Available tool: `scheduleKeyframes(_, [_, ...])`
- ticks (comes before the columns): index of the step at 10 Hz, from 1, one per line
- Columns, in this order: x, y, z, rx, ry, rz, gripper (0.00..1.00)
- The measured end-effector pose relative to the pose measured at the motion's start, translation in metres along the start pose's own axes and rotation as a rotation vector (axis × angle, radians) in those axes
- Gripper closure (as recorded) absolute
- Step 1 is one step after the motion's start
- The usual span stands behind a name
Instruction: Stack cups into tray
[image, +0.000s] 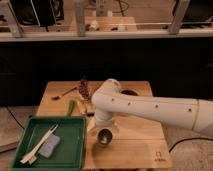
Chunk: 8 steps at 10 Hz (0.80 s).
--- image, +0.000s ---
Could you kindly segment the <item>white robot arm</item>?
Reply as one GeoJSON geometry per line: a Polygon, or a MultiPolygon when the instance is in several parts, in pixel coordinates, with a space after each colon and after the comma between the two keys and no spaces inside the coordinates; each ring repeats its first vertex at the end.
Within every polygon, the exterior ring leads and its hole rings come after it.
{"type": "Polygon", "coordinates": [[[94,120],[98,126],[111,126],[115,113],[125,113],[213,138],[213,101],[126,95],[121,93],[121,84],[115,79],[104,81],[91,101],[95,106],[94,120]]]}

